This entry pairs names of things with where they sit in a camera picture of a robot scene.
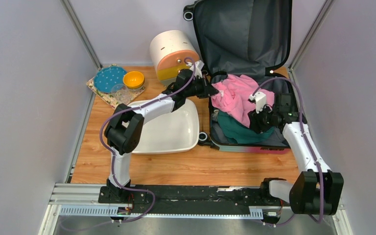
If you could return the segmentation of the white plastic basin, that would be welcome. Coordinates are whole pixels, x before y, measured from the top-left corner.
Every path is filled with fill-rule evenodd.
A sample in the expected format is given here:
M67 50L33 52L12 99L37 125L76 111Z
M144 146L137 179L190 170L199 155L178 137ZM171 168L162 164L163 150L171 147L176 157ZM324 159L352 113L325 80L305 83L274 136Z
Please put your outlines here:
M191 100L178 110L161 115L143 126L133 154L169 154L193 149L199 139L199 116Z

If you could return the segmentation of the pink and teal kids suitcase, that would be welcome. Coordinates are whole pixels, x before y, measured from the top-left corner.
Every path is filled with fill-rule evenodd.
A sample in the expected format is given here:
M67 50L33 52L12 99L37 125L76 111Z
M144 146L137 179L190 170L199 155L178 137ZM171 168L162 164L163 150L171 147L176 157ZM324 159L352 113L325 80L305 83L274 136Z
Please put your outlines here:
M191 13L212 83L229 74L250 76L275 93L275 116L299 119L292 84L276 73L290 54L292 1L197 0L184 12Z

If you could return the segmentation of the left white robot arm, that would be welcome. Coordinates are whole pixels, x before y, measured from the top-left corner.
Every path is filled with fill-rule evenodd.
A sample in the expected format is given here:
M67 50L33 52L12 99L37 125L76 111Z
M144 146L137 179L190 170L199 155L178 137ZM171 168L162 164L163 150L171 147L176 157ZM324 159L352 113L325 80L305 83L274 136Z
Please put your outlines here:
M130 187L130 159L140 142L145 124L178 110L188 97L210 98L216 94L218 90L201 72L183 69L176 80L157 97L139 106L118 105L100 131L100 137L107 139L102 145L111 153L110 175L104 195L124 203L129 199L130 192L134 191Z

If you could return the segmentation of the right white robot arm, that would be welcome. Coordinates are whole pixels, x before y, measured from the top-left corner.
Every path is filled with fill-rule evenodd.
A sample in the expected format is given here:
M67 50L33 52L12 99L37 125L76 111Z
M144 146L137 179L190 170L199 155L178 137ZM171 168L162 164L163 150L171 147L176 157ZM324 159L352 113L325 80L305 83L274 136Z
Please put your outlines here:
M334 215L344 185L341 173L333 172L320 156L304 116L293 106L291 94L275 95L274 103L267 95L256 92L249 96L254 104L250 111L250 128L264 132L275 127L288 143L298 165L300 175L295 183L280 178L266 178L261 183L260 200L266 205L278 199L288 203L295 214Z

